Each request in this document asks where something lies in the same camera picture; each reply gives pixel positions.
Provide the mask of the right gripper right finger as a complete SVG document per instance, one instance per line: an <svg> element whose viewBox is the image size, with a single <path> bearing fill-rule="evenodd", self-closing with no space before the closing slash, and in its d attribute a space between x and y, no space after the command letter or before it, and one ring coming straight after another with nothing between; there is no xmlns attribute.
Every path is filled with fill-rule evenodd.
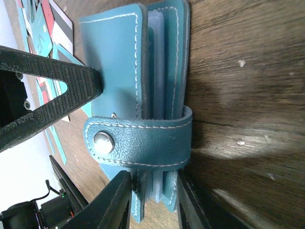
<svg viewBox="0 0 305 229"><path fill-rule="evenodd" d="M178 174L178 220L181 229L246 229L248 225L223 208L187 174Z"/></svg>

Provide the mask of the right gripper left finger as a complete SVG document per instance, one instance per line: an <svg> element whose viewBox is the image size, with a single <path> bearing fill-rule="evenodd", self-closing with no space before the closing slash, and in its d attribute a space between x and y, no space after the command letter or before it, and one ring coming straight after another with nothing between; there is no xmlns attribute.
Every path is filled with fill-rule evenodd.
<svg viewBox="0 0 305 229"><path fill-rule="evenodd" d="M132 201L130 172L120 171L81 212L57 229L128 229Z"/></svg>

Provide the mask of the blue leather card holder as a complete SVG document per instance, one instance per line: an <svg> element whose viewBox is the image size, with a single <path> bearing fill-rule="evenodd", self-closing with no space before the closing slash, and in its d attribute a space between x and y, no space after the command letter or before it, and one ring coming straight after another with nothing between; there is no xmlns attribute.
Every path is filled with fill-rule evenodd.
<svg viewBox="0 0 305 229"><path fill-rule="evenodd" d="M103 92L91 102L84 142L108 177L132 177L131 214L145 202L176 210L177 173L191 154L191 108L184 104L190 43L185 0L120 6L79 21L86 64Z"/></svg>

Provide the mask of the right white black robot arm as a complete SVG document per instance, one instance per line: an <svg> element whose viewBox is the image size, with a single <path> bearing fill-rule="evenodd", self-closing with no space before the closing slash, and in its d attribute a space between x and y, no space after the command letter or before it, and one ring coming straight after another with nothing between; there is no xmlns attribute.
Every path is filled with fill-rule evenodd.
<svg viewBox="0 0 305 229"><path fill-rule="evenodd" d="M91 202L74 195L75 185L65 186L60 196L38 208L35 200L9 207L0 214L2 229L127 229L132 203L132 179L126 171L118 175ZM178 220L181 229L248 229L178 172Z"/></svg>

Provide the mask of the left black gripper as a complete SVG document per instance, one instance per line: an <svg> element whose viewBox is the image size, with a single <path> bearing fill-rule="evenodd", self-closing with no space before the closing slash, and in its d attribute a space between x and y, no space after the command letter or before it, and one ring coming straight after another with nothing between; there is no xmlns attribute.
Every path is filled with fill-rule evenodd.
<svg viewBox="0 0 305 229"><path fill-rule="evenodd" d="M24 75L34 76L41 106L27 100ZM35 136L98 97L103 90L93 68L2 46L0 48L0 150Z"/></svg>

